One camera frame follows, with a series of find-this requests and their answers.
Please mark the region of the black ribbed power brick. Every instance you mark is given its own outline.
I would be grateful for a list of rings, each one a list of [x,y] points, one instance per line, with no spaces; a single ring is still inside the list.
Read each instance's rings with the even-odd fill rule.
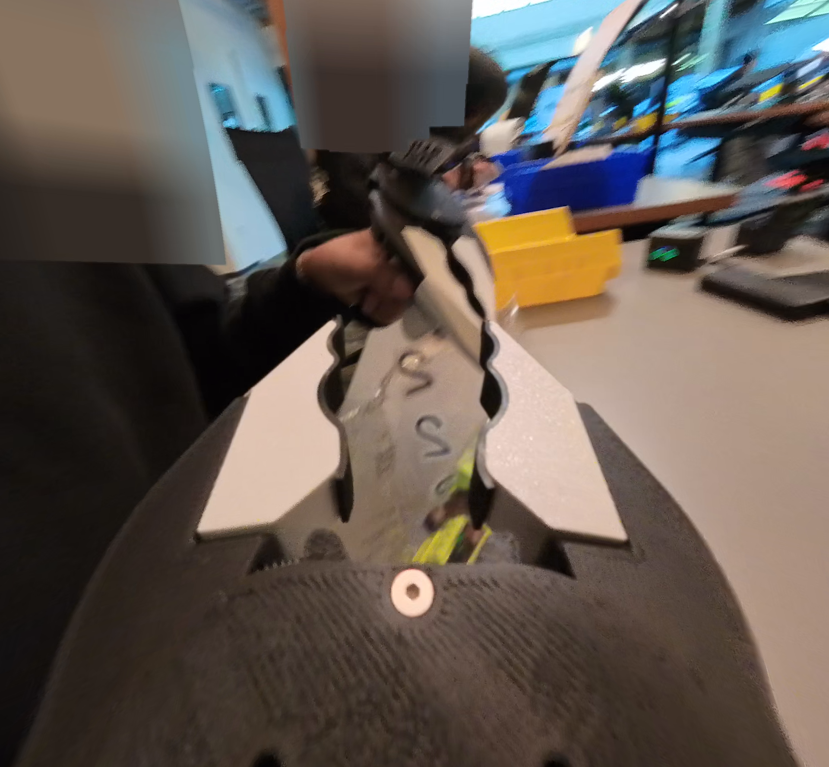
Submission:
[[[699,289],[789,322],[828,316],[828,272],[765,275],[729,265],[704,275]]]

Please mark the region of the black charger with green display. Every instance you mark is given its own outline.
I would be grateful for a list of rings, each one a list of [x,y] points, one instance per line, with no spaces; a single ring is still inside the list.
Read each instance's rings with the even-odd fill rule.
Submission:
[[[653,271],[690,273],[701,262],[707,230],[699,226],[666,225],[648,235],[645,267]]]

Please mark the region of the grey desk with wood edge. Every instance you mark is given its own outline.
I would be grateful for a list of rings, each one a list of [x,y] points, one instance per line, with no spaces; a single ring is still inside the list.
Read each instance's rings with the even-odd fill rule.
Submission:
[[[641,224],[668,222],[676,218],[700,216],[729,208],[737,197],[737,191],[727,190],[670,202],[631,203],[596,208],[574,213],[572,215],[573,228],[576,234],[592,234]]]

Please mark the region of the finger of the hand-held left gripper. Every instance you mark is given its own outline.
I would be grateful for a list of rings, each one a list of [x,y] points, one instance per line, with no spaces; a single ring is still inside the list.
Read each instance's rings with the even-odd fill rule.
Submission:
[[[475,229],[462,231],[448,245],[414,225],[400,237],[422,275],[415,302],[456,344],[465,357],[486,371],[486,331],[497,317],[492,264]]]

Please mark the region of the blue storage bin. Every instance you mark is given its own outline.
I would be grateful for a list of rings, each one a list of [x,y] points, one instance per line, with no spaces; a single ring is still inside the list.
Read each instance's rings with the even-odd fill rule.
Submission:
[[[571,213],[627,206],[652,159],[647,151],[614,151],[601,160],[548,167],[526,161],[499,176],[513,215],[568,208]]]

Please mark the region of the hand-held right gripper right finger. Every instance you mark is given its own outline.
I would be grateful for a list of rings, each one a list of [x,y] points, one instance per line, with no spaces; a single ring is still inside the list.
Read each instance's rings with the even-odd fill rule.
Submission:
[[[572,394],[500,325],[482,327],[481,405],[468,505],[509,556],[554,543],[629,545]]]

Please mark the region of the stacked yellow storage bins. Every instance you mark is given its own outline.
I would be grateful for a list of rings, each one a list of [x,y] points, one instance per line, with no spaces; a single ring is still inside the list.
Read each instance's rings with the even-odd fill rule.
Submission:
[[[474,226],[490,258],[497,310],[602,295],[618,277],[623,234],[578,234],[567,208],[509,215]]]

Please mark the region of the black tilted board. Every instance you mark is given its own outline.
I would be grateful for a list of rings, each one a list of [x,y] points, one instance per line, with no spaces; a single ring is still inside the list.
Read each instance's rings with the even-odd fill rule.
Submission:
[[[508,104],[504,120],[529,118],[553,65],[552,61],[539,64],[522,76],[517,83],[515,96]]]

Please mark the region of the white printed banner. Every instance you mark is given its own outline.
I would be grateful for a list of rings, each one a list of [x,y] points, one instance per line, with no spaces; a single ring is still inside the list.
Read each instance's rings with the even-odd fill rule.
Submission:
[[[585,50],[579,55],[565,81],[564,90],[550,124],[544,130],[544,142],[551,146],[554,158],[567,151],[581,120],[610,48],[648,0],[625,0],[615,7],[599,25]]]

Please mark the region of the black pillar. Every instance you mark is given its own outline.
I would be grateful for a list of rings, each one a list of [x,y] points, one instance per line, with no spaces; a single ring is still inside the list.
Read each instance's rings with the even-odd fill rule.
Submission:
[[[687,0],[676,0],[674,9],[668,14],[670,21],[666,62],[663,74],[663,82],[658,100],[657,119],[652,127],[652,148],[649,155],[648,169],[646,175],[652,175],[656,168],[658,151],[661,143],[661,136],[666,123],[668,108],[668,93],[674,77],[677,61],[677,50],[680,40],[680,25],[687,12]]]

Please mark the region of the clear printed plastic bag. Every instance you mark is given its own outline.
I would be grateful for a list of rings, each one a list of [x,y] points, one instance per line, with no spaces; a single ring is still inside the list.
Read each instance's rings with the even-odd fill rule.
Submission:
[[[347,328],[347,382],[340,419],[347,433],[355,503],[348,523],[359,558],[412,565],[438,484],[475,448],[485,420],[482,373],[452,340],[408,315],[385,328]],[[496,538],[475,563],[512,563]]]

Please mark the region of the black adapter box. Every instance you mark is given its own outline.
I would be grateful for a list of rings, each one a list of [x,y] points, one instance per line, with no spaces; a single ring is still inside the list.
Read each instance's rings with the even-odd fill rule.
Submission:
[[[786,243],[803,230],[811,215],[805,209],[768,210],[745,219],[734,238],[738,254],[751,257],[779,253]]]

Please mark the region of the person's left forearm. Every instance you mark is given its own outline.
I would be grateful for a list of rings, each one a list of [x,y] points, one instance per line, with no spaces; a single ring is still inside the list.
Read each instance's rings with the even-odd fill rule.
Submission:
[[[298,271],[299,251],[235,284],[211,274],[186,312],[186,337],[211,418],[292,354],[315,332],[314,294]]]

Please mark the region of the long wooden desk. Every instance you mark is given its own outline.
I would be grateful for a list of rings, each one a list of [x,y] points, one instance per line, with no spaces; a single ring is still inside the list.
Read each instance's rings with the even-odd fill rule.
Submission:
[[[663,124],[662,130],[691,130],[705,127],[736,127],[750,123],[776,119],[809,118],[828,111],[826,98],[812,101],[795,101],[759,108],[730,108],[709,110]]]

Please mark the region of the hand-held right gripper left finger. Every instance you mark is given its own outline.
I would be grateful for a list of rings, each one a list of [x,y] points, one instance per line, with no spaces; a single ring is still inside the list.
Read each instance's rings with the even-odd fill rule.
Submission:
[[[334,319],[244,398],[196,527],[202,541],[260,535],[277,557],[347,557],[354,484],[340,371],[343,322]]]

